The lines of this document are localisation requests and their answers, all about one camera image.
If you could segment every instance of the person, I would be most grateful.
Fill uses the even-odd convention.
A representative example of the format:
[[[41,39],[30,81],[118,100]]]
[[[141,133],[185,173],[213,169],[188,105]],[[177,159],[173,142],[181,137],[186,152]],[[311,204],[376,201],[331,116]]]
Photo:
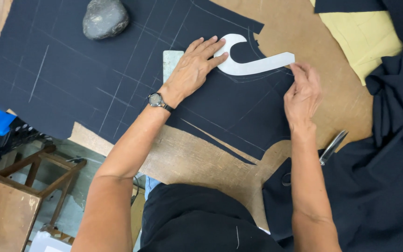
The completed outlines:
[[[176,108],[195,92],[206,75],[227,59],[227,53],[211,58],[224,44],[216,36],[191,43],[159,89],[162,101]],[[322,100],[319,75],[306,63],[290,67],[295,81],[284,96],[284,109],[292,140],[294,250],[341,251],[311,120]],[[132,251],[133,177],[171,114],[163,107],[146,106],[96,172],[72,252]],[[145,203],[141,245],[142,252],[283,251],[237,200],[202,186],[162,183]]]

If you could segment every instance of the hand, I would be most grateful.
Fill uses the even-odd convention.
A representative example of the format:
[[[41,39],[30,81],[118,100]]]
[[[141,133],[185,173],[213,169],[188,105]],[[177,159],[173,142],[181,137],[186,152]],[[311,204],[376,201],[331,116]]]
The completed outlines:
[[[315,129],[312,116],[321,103],[320,76],[307,63],[290,64],[295,82],[284,95],[284,110],[292,134],[294,130]]]
[[[227,60],[227,52],[208,60],[225,45],[224,38],[216,41],[217,36],[205,42],[199,38],[189,45],[169,79],[158,91],[169,106],[176,108],[184,98],[203,85],[206,75],[214,67]]]

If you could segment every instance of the wooden chair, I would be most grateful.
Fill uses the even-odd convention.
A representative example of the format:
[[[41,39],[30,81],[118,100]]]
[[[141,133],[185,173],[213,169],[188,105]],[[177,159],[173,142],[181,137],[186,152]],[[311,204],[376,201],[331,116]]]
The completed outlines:
[[[52,155],[51,153],[55,150],[54,145],[47,146],[43,150],[0,170],[1,252],[24,251],[42,201],[63,185],[62,194],[49,223],[50,226],[54,226],[74,175],[87,164],[84,159],[78,164],[67,162],[64,158]],[[67,172],[46,189],[38,191],[32,188],[32,184],[42,160],[56,164],[66,169]],[[24,184],[7,178],[28,165],[31,165],[31,168]]]

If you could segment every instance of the gray rock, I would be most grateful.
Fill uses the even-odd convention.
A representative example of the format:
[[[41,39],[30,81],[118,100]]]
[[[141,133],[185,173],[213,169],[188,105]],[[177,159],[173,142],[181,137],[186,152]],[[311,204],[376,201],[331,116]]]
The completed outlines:
[[[83,34],[89,39],[104,39],[122,32],[129,14],[120,0],[92,0],[83,18]]]

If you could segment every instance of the curved plastic template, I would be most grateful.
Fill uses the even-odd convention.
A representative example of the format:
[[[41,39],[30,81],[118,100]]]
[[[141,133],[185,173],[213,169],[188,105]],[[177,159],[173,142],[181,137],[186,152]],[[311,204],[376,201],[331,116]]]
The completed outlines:
[[[230,53],[231,47],[240,42],[247,42],[247,39],[239,34],[227,34],[223,37],[226,44],[218,50],[214,57],[220,56],[224,52]],[[231,58],[231,54],[227,60],[221,63],[218,68],[230,75],[249,75],[266,72],[287,66],[295,61],[295,55],[289,52],[283,52],[265,59],[255,60],[248,63],[237,63]]]

